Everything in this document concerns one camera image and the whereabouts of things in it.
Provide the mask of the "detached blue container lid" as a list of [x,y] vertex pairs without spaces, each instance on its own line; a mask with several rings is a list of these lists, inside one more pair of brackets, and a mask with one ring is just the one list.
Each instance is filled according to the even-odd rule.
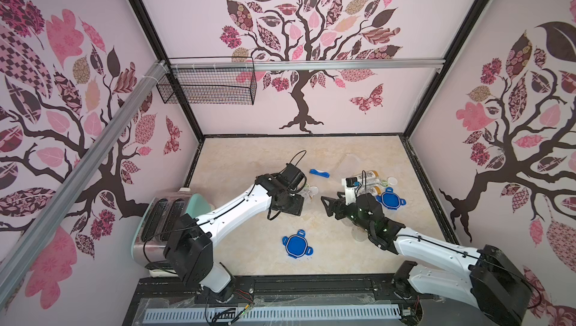
[[378,195],[376,200],[388,210],[397,210],[407,204],[407,201],[397,195],[392,187],[385,188],[385,191]]

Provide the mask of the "blue lid toiletry container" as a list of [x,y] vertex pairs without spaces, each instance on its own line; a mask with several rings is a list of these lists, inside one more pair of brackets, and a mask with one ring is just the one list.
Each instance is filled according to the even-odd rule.
[[339,165],[334,171],[335,173],[334,175],[337,178],[342,179],[355,176],[359,174],[361,171],[362,171],[361,159],[353,153],[348,153],[340,161]]
[[305,200],[311,201],[318,193],[319,189],[316,186],[305,185],[299,194],[302,195]]

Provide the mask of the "small white round cap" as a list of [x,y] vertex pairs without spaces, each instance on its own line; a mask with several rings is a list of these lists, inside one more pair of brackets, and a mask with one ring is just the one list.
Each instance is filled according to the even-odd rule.
[[398,185],[398,179],[395,178],[395,177],[388,177],[388,178],[387,178],[387,183],[388,183],[388,185],[390,185],[390,186],[396,186],[396,185]]

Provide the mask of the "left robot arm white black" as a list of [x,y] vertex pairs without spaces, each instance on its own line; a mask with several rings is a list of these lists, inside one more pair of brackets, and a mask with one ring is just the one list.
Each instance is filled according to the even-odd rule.
[[187,213],[177,219],[168,236],[163,254],[169,266],[187,287],[201,285],[218,294],[233,287],[233,276],[215,264],[214,250],[231,231],[264,211],[302,213],[300,194],[305,174],[288,163],[279,173],[262,174],[247,190],[216,210],[192,217]]

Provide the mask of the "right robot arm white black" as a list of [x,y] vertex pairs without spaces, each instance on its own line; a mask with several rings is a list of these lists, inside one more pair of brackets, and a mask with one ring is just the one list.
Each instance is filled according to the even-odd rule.
[[434,294],[474,306],[498,325],[522,323],[534,288],[499,248],[476,249],[428,237],[385,216],[371,194],[354,202],[343,193],[320,200],[327,216],[348,219],[374,246],[406,259],[393,279],[399,297]]

